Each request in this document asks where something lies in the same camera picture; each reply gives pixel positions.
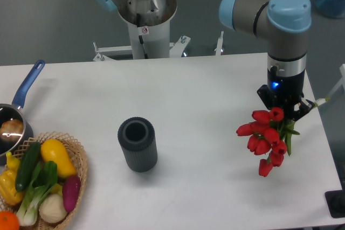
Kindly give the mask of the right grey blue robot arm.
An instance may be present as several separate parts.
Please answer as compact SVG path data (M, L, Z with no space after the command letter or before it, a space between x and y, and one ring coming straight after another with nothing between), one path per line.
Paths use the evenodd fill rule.
M303 94L310 0L222 0L218 15L224 26L267 41L267 84L257 91L266 108L281 108L287 121L308 114L314 107Z

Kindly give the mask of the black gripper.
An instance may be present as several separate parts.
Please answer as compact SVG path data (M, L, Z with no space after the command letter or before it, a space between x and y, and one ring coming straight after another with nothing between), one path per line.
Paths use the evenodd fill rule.
M304 72L279 76L278 67L273 66L267 71L267 84L262 85L257 94L267 109L281 108L284 118L299 120L315 107L314 102L304 98L304 76Z

